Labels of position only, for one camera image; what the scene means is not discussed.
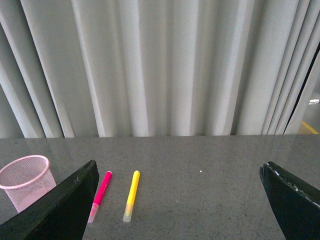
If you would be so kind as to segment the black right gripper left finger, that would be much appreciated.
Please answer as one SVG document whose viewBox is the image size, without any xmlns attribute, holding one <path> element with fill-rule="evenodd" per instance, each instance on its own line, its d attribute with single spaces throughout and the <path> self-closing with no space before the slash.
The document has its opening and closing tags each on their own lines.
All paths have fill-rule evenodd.
<svg viewBox="0 0 320 240">
<path fill-rule="evenodd" d="M 90 160 L 28 208 L 0 226 L 2 240 L 81 240 L 99 183 Z"/>
</svg>

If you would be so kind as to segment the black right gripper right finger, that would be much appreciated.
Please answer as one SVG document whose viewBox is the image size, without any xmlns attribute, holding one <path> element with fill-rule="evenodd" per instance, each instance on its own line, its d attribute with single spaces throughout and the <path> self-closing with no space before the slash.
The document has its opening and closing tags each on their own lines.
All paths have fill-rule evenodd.
<svg viewBox="0 0 320 240">
<path fill-rule="evenodd" d="M 269 161 L 259 169 L 273 214 L 287 240 L 320 238 L 320 190 Z"/>
</svg>

